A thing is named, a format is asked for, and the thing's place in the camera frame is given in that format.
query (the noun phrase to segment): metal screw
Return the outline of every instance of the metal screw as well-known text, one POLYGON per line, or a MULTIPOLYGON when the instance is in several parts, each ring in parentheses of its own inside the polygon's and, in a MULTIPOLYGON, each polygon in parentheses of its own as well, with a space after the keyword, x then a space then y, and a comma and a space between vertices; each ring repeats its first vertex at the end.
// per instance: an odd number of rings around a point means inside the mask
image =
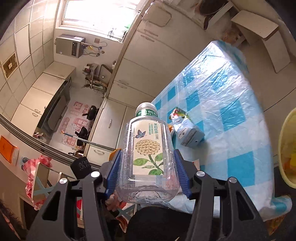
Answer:
POLYGON ((196 175, 199 177, 203 177, 205 175, 205 173, 203 171, 197 171, 196 175))
POLYGON ((97 172, 97 171, 94 171, 94 172, 91 173, 92 177, 98 177, 99 175, 100 175, 100 173, 97 172))
POLYGON ((229 178, 229 181, 231 183, 236 183, 237 182, 237 179, 235 177, 231 177, 231 178, 229 178))
POLYGON ((67 181, 68 181, 68 179, 62 178, 59 182, 60 182, 60 184, 65 184, 67 181))

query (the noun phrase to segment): person's hand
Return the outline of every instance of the person's hand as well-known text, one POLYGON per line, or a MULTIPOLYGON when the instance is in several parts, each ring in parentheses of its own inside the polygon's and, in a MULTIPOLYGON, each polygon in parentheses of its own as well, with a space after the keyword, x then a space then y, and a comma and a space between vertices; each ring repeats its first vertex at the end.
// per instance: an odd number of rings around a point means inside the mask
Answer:
POLYGON ((115 212, 119 208, 120 201, 118 200, 118 195, 116 191, 110 196, 108 200, 105 201, 105 204, 107 206, 107 209, 109 211, 112 210, 112 212, 115 212))

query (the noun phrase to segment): pink plastic bag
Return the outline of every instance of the pink plastic bag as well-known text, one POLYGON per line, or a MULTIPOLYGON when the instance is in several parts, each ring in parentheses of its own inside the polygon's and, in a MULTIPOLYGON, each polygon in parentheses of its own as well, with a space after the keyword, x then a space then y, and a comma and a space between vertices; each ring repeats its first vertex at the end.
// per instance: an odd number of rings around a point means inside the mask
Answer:
MULTIPOLYGON (((28 182, 27 182, 27 186, 26 186, 26 194, 30 199, 32 196, 32 186, 33 186, 33 181, 34 181, 34 177, 35 177, 35 171, 36 171, 37 164, 39 162, 41 162, 43 165, 51 168, 52 167, 52 164, 50 163, 51 160, 52 159, 50 157, 41 155, 38 159, 30 159, 24 164, 24 171, 27 173, 27 175, 29 177, 28 182)), ((35 206, 34 209, 39 210, 42 207, 44 201, 45 201, 45 199, 38 201, 38 202, 34 202, 32 200, 32 203, 35 206)))

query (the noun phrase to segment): person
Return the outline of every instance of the person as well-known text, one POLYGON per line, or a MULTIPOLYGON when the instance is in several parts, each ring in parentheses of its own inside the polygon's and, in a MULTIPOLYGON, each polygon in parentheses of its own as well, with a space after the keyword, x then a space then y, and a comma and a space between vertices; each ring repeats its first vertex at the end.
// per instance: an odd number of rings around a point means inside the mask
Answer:
MULTIPOLYGON (((120 205, 115 192, 106 202, 109 211, 120 205)), ((125 241, 183 241, 186 238, 191 214, 172 209, 149 206, 138 210, 130 219, 125 241)))
POLYGON ((25 240, 27 230, 23 228, 18 218, 3 204, 0 199, 0 236, 1 240, 25 240))

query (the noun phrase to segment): bottle neck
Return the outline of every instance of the bottle neck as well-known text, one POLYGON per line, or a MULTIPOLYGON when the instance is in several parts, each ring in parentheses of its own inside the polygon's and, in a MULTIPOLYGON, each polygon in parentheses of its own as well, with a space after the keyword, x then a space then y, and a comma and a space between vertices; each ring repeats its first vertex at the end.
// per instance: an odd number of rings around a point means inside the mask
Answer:
POLYGON ((156 117, 158 117, 157 112, 155 112, 154 110, 148 109, 148 108, 140 109, 140 110, 136 113, 136 117, 138 117, 138 116, 145 116, 145 115, 156 116, 156 117))

